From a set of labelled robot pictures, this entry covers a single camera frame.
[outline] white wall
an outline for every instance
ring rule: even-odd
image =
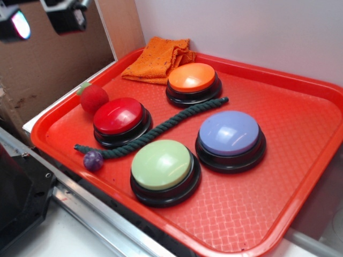
[[[145,41],[343,86],[342,0],[136,0]]]

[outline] cardboard box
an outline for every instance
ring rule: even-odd
[[[0,42],[0,126],[31,145],[22,126],[103,67],[144,46],[134,0],[98,0],[85,12],[85,32],[58,35],[40,2],[20,6],[27,41]],[[104,26],[102,11],[110,20]],[[109,36],[117,38],[112,43]]]

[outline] plastic tray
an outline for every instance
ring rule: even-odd
[[[166,100],[165,86],[122,79],[120,74],[141,54],[132,52],[95,77],[110,99],[133,97],[152,115],[154,125],[181,109]],[[33,143],[76,174],[202,256],[259,256],[283,237],[343,139],[343,89],[322,81],[198,54],[223,84],[229,103],[196,115],[156,140],[173,139],[195,153],[202,122],[224,110],[253,116],[267,139],[267,151],[255,168],[226,175],[202,166],[195,194],[170,208],[149,208],[130,187],[135,153],[106,160],[98,172],[83,167],[74,145],[99,148],[92,116],[73,94],[35,124]]]

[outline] orange cloth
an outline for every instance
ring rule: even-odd
[[[122,72],[122,78],[166,85],[171,71],[193,63],[195,55],[189,50],[189,39],[153,37],[138,59]]]

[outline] green rope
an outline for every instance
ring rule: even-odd
[[[206,101],[204,103],[198,103],[191,107],[188,107],[181,112],[179,112],[177,115],[173,116],[166,122],[163,122],[162,124],[158,125],[157,127],[153,128],[152,130],[149,130],[147,133],[142,135],[140,138],[128,143],[125,146],[120,146],[115,149],[110,150],[101,150],[101,149],[95,149],[88,146],[81,146],[76,144],[74,146],[74,149],[86,154],[89,151],[97,151],[101,153],[103,158],[110,159],[110,158],[120,158],[125,155],[128,155],[135,150],[145,146],[149,142],[151,142],[153,139],[158,137],[163,132],[167,131],[168,129],[176,126],[178,123],[183,121],[184,119],[187,119],[195,114],[199,114],[204,111],[208,111],[214,108],[221,107],[224,103],[227,103],[229,101],[228,97],[223,97],[219,99],[212,99],[209,101]]]

